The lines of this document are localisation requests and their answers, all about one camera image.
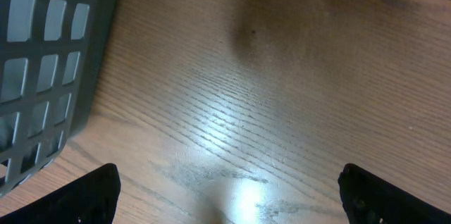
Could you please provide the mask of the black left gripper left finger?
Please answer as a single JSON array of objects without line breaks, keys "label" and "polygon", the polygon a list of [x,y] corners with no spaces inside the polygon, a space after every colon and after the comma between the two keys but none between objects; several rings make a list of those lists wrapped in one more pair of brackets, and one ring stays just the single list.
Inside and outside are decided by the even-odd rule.
[{"label": "black left gripper left finger", "polygon": [[51,194],[1,217],[1,224],[112,224],[121,181],[107,163]]}]

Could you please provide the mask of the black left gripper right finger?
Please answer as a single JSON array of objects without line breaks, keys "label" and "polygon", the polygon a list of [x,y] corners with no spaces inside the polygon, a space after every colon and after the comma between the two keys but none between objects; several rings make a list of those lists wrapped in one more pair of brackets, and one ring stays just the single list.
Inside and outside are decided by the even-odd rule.
[{"label": "black left gripper right finger", "polygon": [[348,163],[338,184],[340,198],[350,224],[450,223],[450,214]]}]

